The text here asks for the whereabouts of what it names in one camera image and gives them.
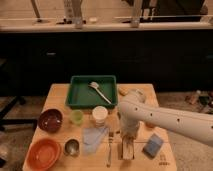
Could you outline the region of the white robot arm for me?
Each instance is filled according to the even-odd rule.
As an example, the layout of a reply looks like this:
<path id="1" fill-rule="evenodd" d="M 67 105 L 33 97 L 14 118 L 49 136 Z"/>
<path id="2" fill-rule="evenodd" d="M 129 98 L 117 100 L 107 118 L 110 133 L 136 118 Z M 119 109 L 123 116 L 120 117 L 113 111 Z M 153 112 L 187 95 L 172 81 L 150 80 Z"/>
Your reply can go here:
<path id="1" fill-rule="evenodd" d="M 145 101 L 143 92 L 132 89 L 117 104 L 122 138 L 135 139 L 144 121 L 213 147 L 212 115 L 150 106 Z"/>

